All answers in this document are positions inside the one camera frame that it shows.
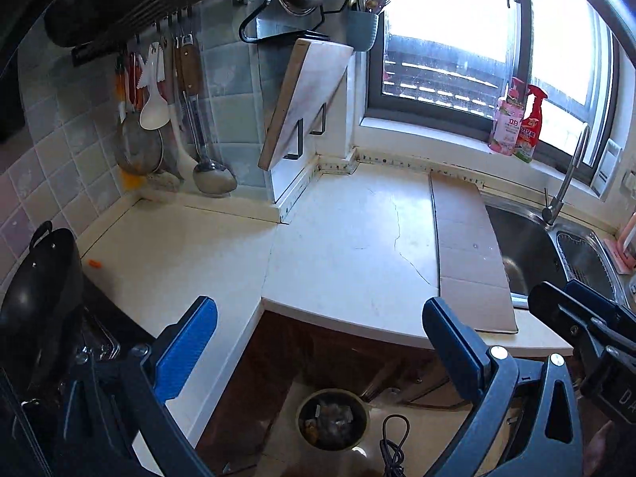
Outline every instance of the blue tile backsplash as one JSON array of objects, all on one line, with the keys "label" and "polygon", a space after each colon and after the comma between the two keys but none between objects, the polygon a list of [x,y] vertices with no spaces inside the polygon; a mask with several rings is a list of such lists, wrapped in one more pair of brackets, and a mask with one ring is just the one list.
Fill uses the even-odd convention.
[{"label": "blue tile backsplash", "polygon": [[70,51],[49,41],[42,19],[18,48],[26,124],[0,145],[0,296],[40,223],[79,236],[122,195],[112,154],[114,58],[74,68]]},{"label": "blue tile backsplash", "polygon": [[[260,79],[254,77],[258,50],[238,37],[250,8],[232,0],[206,0],[195,6],[193,23],[204,69],[199,108],[212,154],[236,176],[235,194],[270,200],[270,175],[258,168],[265,137]],[[183,125],[181,132],[191,145],[188,127]]]}]

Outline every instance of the wok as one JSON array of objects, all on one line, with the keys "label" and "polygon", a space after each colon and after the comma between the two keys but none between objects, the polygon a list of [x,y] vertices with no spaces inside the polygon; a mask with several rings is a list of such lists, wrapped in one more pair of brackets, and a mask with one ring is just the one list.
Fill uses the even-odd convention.
[{"label": "wok", "polygon": [[55,0],[44,16],[47,36],[61,47],[88,43],[140,1]]},{"label": "wok", "polygon": [[83,274],[73,234],[46,221],[33,234],[0,309],[0,365],[18,394],[66,371],[81,320]]}]

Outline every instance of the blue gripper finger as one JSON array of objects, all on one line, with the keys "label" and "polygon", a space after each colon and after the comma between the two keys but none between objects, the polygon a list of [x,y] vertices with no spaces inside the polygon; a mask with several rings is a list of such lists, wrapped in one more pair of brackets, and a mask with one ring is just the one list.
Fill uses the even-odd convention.
[{"label": "blue gripper finger", "polygon": [[473,404],[485,392],[491,373],[488,347],[441,298],[424,303],[422,325],[457,392]]},{"label": "blue gripper finger", "polygon": [[179,395],[216,329],[218,312],[215,302],[200,296],[193,307],[197,303],[198,308],[176,334],[155,366],[155,395],[161,403]]}]

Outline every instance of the countertop crack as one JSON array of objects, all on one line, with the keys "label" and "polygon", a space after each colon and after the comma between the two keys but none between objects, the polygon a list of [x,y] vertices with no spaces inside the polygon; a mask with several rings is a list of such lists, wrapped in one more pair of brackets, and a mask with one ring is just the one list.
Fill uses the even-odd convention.
[{"label": "countertop crack", "polygon": [[402,236],[402,227],[400,226],[399,223],[399,211],[398,211],[398,205],[395,204],[395,201],[391,198],[391,204],[393,204],[393,207],[396,209],[396,217],[397,217],[397,237],[395,238],[395,240],[393,241],[393,250],[397,252],[398,255],[402,256],[403,259],[405,259],[409,265],[411,265],[411,267],[413,269],[415,269],[415,272],[419,275],[419,277],[422,278],[422,280],[426,281],[426,283],[428,283],[430,285],[430,282],[424,278],[422,276],[422,273],[419,272],[419,270],[417,269],[417,267],[415,267],[415,265],[413,265],[413,262],[411,262],[406,256],[404,256],[399,250],[398,250],[398,240],[399,238]]},{"label": "countertop crack", "polygon": [[274,229],[274,233],[271,236],[270,253],[267,256],[267,265],[265,266],[265,277],[263,278],[263,284],[261,285],[261,297],[263,297],[263,290],[265,289],[265,282],[267,281],[267,277],[268,277],[268,275],[270,273],[271,253],[274,250],[274,245],[276,244],[276,234],[278,233],[280,225],[281,224],[276,224],[276,229]]}]

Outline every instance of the window sill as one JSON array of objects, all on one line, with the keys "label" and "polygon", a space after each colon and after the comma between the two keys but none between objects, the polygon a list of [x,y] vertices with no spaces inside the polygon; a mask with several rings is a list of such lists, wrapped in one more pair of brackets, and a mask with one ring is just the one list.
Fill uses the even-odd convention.
[{"label": "window sill", "polygon": [[[541,193],[547,188],[551,195],[558,192],[565,177],[538,161],[524,163],[514,156],[497,154],[473,138],[392,120],[365,117],[355,130],[355,145],[387,154],[413,156],[416,152],[416,157],[492,175]],[[598,205],[600,199],[589,186],[573,179],[566,202],[585,209],[594,202]]]}]

